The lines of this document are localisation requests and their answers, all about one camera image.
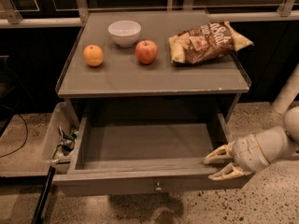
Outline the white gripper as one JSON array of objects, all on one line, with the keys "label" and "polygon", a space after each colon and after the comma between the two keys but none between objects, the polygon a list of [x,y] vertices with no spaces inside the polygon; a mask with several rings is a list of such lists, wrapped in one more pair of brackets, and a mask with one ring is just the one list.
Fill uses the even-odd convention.
[{"label": "white gripper", "polygon": [[235,179],[261,171],[270,165],[254,134],[222,145],[205,156],[204,164],[228,163],[208,178],[213,181]]}]

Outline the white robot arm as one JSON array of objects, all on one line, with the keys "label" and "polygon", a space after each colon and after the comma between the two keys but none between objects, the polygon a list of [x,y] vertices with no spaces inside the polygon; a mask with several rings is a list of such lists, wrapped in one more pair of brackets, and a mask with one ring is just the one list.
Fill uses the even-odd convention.
[{"label": "white robot arm", "polygon": [[299,107],[289,109],[299,93],[299,64],[273,103],[283,114],[283,125],[237,138],[209,153],[204,164],[232,160],[208,178],[213,181],[239,178],[257,173],[274,161],[299,159]]}]

